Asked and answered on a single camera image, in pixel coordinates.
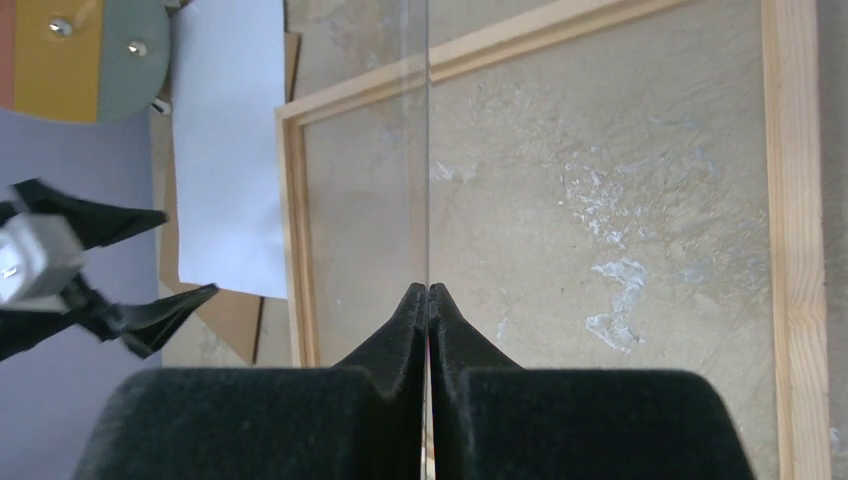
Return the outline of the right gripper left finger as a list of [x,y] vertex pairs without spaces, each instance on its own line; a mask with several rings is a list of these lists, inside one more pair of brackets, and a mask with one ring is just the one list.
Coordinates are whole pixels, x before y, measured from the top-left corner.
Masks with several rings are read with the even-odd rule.
[[113,393],[78,479],[417,479],[426,289],[327,368],[161,368]]

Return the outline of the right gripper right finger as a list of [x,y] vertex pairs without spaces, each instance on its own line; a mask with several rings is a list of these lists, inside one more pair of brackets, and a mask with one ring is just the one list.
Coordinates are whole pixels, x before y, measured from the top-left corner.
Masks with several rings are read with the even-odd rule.
[[750,479],[731,417],[683,370],[526,369],[430,288],[440,479]]

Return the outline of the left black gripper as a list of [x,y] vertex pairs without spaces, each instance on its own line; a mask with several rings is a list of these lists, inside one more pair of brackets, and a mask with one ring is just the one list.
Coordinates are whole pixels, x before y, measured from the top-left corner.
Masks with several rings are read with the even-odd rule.
[[[135,209],[83,200],[39,179],[10,186],[14,199],[1,203],[1,227],[17,213],[66,220],[84,250],[107,247],[168,222],[160,210]],[[120,340],[141,359],[159,352],[188,318],[219,292],[214,284],[143,305],[108,301],[80,273],[58,295],[1,303],[1,358],[8,359],[78,324],[99,340]]]

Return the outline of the glossy printed photo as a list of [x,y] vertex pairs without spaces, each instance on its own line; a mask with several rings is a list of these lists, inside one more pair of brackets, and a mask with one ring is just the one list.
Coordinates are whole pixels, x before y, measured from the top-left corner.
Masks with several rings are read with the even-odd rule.
[[193,1],[172,33],[179,278],[285,298],[274,115],[285,101],[284,5]]

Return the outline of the wooden picture frame with glass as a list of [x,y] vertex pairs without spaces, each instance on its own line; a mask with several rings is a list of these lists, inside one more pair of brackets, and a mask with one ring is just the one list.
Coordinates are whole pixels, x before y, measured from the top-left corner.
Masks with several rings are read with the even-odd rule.
[[[667,8],[664,1],[555,1],[276,110],[287,212],[293,362],[319,362],[303,130],[306,125]],[[779,473],[831,475],[817,5],[761,5]]]

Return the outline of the clear glass pane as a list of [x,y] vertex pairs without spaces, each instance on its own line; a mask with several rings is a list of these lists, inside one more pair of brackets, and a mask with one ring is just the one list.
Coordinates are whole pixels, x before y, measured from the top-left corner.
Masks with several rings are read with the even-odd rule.
[[290,1],[279,113],[306,477],[417,479],[426,369],[428,5]]

